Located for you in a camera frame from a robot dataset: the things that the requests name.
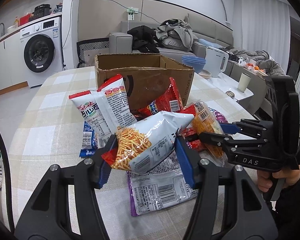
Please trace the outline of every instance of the gray clothing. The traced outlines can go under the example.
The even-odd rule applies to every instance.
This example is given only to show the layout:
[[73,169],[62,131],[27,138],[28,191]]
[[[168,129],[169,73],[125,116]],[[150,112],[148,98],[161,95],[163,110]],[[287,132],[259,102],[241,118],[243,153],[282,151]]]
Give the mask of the gray clothing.
[[178,20],[175,24],[162,25],[155,30],[157,38],[168,49],[190,51],[198,38],[193,34],[189,23]]
[[258,60],[256,64],[260,69],[265,69],[266,74],[269,76],[285,76],[285,73],[279,63],[274,60]]
[[243,57],[246,59],[252,59],[254,61],[258,60],[268,60],[269,54],[265,50],[257,50],[257,51],[247,51],[242,48],[234,48],[229,50],[229,52],[232,52],[234,55],[237,55],[238,57]]

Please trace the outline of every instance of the washing machine door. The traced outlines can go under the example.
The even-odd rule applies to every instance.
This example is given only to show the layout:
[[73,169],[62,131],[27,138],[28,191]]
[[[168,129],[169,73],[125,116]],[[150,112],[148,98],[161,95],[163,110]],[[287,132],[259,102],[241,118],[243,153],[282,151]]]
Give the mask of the washing machine door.
[[43,72],[51,65],[55,54],[52,39],[42,34],[29,39],[24,50],[27,67],[36,73]]

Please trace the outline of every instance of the red box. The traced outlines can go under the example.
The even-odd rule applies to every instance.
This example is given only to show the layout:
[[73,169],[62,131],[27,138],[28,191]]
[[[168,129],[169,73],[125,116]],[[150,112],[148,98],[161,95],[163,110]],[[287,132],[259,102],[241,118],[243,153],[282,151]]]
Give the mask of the red box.
[[31,14],[27,14],[26,16],[21,17],[20,22],[19,22],[19,26],[28,23],[30,16],[31,16]]

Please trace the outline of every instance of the pile of clothes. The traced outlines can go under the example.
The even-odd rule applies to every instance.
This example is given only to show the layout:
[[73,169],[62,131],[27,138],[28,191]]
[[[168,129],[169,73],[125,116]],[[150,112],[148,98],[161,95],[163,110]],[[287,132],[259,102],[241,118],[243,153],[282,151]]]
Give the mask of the pile of clothes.
[[142,53],[159,53],[157,47],[191,51],[198,38],[193,34],[189,23],[170,19],[161,23],[156,29],[138,26],[127,32],[132,35],[132,49]]
[[279,63],[277,63],[265,50],[247,51],[242,48],[233,48],[228,46],[223,51],[228,51],[233,55],[242,57],[243,59],[252,59],[256,61],[259,69],[264,69],[269,76],[285,76],[285,73]]

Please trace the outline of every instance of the human hand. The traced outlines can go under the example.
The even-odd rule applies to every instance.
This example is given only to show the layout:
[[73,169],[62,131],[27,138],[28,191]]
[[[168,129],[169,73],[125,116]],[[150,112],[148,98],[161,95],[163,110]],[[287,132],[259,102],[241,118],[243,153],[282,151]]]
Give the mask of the human hand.
[[[272,181],[269,179],[270,172],[257,171],[258,176],[258,188],[263,192],[268,192],[272,187]],[[286,178],[283,188],[292,186],[300,179],[300,165],[299,170],[291,170],[288,167],[283,168],[281,171],[272,173],[272,177],[275,179]]]

